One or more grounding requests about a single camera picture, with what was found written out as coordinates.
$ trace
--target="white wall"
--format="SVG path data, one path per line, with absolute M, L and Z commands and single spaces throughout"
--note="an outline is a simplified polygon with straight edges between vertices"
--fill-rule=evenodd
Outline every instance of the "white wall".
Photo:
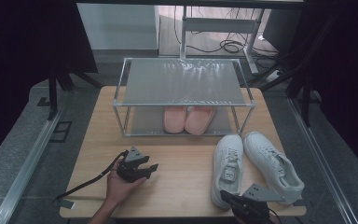
M 77 4 L 92 49 L 157 49 L 158 7 Z

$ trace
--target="dark curtain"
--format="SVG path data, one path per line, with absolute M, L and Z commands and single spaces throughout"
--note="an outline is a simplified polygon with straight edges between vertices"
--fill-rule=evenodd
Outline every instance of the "dark curtain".
M 312 69 L 313 88 L 322 95 L 322 111 L 358 157 L 357 3 L 344 8 Z
M 76 3 L 0 1 L 0 145 L 54 64 L 98 72 Z

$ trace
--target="black cable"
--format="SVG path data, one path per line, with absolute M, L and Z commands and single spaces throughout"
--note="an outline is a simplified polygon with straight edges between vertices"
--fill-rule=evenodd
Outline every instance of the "black cable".
M 282 224 L 281 219 L 279 218 L 278 214 L 270 208 L 269 208 L 269 211 L 272 212 L 278 218 L 279 223 Z
M 120 152 L 120 154 L 118 154 L 118 156 L 115 157 L 115 159 L 112 161 L 112 163 L 110 163 L 110 165 L 109 165 L 105 170 L 103 170 L 99 175 L 97 175 L 97 176 L 94 177 L 93 179 L 91 179 L 91 180 L 89 180 L 89 181 L 87 181 L 87 182 L 85 182 L 85 183 L 83 183 L 83 184 L 81 184 L 81 185 L 75 187 L 74 189 L 68 190 L 68 191 L 65 192 L 64 194 L 61 194 L 61 195 L 57 196 L 57 197 L 55 198 L 55 200 L 59 200 L 59 199 L 61 199 L 61 198 L 63 198 L 63 197 L 66 197 L 66 196 L 72 194 L 73 192 L 78 191 L 78 190 L 80 190 L 80 189 L 83 189 L 83 188 L 85 188 L 86 186 L 88 186 L 88 185 L 90 185 L 90 184 L 96 182 L 97 180 L 101 179 L 104 175 L 106 175 L 107 173 L 109 173 L 109 172 L 112 170 L 112 168 L 113 168 L 113 166 L 115 165 L 115 163 L 116 163 L 116 161 L 118 160 L 118 158 L 120 158 L 121 156 L 123 156 L 124 153 L 125 153 L 125 152 Z

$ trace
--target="black panel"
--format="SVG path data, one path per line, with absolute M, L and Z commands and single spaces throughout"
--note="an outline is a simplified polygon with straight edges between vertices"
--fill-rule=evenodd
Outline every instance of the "black panel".
M 55 63 L 97 72 L 76 3 L 0 1 L 0 144 Z

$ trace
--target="white sneaker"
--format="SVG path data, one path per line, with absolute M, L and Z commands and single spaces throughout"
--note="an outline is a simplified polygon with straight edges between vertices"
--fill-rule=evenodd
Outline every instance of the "white sneaker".
M 293 164 L 262 133 L 251 132 L 243 139 L 243 148 L 251 162 L 263 174 L 269 189 L 283 196 L 283 204 L 291 204 L 300 196 L 304 183 Z
M 222 200 L 220 190 L 240 195 L 242 183 L 242 139 L 237 134 L 224 136 L 214 151 L 212 201 L 222 209 L 231 206 Z

